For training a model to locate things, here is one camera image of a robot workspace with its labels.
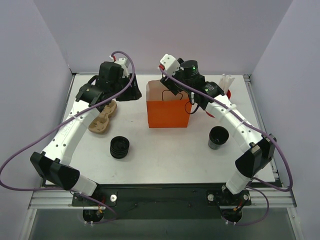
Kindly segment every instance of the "orange bin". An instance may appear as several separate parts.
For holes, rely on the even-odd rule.
[[[149,128],[186,128],[192,108],[188,102],[185,92],[175,96],[159,80],[149,81],[146,86]]]

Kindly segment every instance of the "black cup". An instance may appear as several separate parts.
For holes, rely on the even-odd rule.
[[[211,149],[219,149],[229,138],[228,130],[222,126],[215,126],[209,133],[208,145]]]
[[[110,153],[115,159],[122,159],[129,151],[129,140],[124,136],[116,136],[111,140]]]

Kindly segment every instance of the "white tabletop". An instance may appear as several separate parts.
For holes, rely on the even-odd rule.
[[[76,75],[64,119],[71,110],[79,88],[92,75]],[[225,183],[236,170],[242,152],[232,137],[218,150],[208,147],[209,132],[217,121],[201,108],[190,116],[187,128],[149,128],[146,84],[160,75],[138,75],[142,98],[117,102],[116,114],[108,131],[98,135],[87,130],[79,142],[70,166],[99,184]],[[235,75],[230,87],[231,102],[254,126],[258,126],[243,76]],[[207,75],[206,81],[219,83],[220,76]],[[128,155],[115,159],[110,141],[124,136],[130,141]],[[258,173],[267,182],[275,178],[270,164]]]

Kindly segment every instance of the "screw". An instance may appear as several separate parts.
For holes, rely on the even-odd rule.
[[[111,196],[110,196],[110,201],[111,202],[115,202],[115,201],[117,201],[117,196],[115,195],[115,194],[112,194]]]
[[[208,200],[209,200],[210,202],[212,202],[212,201],[214,200],[214,198],[215,198],[215,196],[214,196],[213,194],[209,194],[209,195],[208,195]]]

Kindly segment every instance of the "gray floor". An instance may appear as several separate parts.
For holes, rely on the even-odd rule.
[[[260,218],[265,209],[245,209],[241,222]],[[294,233],[286,209],[273,208],[261,223],[252,226],[226,226],[213,220],[117,220],[84,226],[81,210],[38,210],[32,240],[144,240],[144,239],[228,239],[292,240]]]

